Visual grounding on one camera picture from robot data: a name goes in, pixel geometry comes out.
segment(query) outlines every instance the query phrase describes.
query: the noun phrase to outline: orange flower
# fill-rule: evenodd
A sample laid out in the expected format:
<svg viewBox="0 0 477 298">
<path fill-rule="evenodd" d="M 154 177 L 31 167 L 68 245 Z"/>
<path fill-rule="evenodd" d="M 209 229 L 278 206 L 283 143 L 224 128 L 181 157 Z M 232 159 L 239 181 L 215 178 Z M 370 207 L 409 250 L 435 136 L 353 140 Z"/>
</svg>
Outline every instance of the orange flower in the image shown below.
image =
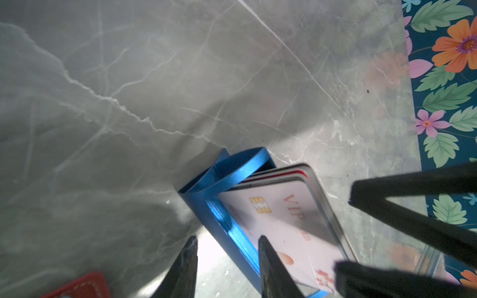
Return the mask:
<svg viewBox="0 0 477 298">
<path fill-rule="evenodd" d="M 446 72 L 461 72 L 467 62 L 470 69 L 477 69 L 477 17 L 469 26 L 468 20 L 461 20 L 447 29 L 450 37 L 443 36 L 436 40 L 433 51 L 441 51 L 432 57 L 436 66 L 446 66 Z"/>
<path fill-rule="evenodd" d="M 467 279 L 461 279 L 460 282 L 462 285 L 466 287 L 471 287 L 471 288 L 477 288 L 477 275 L 472 273 L 472 271 L 469 270 L 464 270 L 464 272 L 461 272 L 460 275 Z"/>
</svg>

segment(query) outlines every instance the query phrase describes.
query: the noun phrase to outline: floral tablecloth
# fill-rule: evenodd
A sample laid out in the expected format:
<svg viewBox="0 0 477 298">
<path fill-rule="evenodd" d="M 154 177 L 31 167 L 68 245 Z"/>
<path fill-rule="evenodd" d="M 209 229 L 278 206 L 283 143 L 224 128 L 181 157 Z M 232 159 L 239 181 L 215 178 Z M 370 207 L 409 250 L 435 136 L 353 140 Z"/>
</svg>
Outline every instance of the floral tablecloth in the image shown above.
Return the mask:
<svg viewBox="0 0 477 298">
<path fill-rule="evenodd" d="M 477 161 L 476 0 L 403 0 L 422 169 Z M 476 194 L 426 196 L 429 216 L 477 232 Z M 477 275 L 445 257 L 448 280 Z"/>
</svg>

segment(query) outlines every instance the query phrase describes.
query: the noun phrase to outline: red object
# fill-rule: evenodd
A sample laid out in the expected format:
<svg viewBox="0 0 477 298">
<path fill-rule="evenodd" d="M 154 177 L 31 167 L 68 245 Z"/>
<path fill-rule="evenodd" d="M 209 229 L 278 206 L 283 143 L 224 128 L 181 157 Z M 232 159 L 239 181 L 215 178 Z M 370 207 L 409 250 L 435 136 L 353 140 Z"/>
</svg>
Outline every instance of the red object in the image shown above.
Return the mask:
<svg viewBox="0 0 477 298">
<path fill-rule="evenodd" d="M 104 276 L 100 272 L 92 272 L 70 282 L 41 298 L 111 298 Z"/>
</svg>

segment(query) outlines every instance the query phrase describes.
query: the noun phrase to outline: card chip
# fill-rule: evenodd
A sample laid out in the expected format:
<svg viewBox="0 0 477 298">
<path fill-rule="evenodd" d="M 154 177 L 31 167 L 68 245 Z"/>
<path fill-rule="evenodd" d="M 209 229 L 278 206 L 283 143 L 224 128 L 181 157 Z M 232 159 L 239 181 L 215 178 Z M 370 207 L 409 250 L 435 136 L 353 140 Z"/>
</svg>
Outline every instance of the card chip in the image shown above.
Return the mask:
<svg viewBox="0 0 477 298">
<path fill-rule="evenodd" d="M 271 213 L 270 207 L 261 196 L 251 197 L 250 201 L 258 213 Z"/>
</svg>

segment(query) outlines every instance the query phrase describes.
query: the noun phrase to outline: blue card holder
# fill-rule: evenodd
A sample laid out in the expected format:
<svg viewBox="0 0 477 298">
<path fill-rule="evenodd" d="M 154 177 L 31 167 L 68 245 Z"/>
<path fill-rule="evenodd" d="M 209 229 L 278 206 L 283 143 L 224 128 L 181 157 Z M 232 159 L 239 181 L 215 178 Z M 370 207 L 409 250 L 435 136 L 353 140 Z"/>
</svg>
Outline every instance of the blue card holder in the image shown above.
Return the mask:
<svg viewBox="0 0 477 298">
<path fill-rule="evenodd" d="M 264 147 L 252 148 L 230 156 L 223 149 L 217 161 L 179 190 L 197 218 L 222 246 L 242 273 L 261 293 L 259 254 L 218 198 L 255 172 L 276 168 Z M 310 298 L 327 294 L 318 291 Z"/>
</svg>

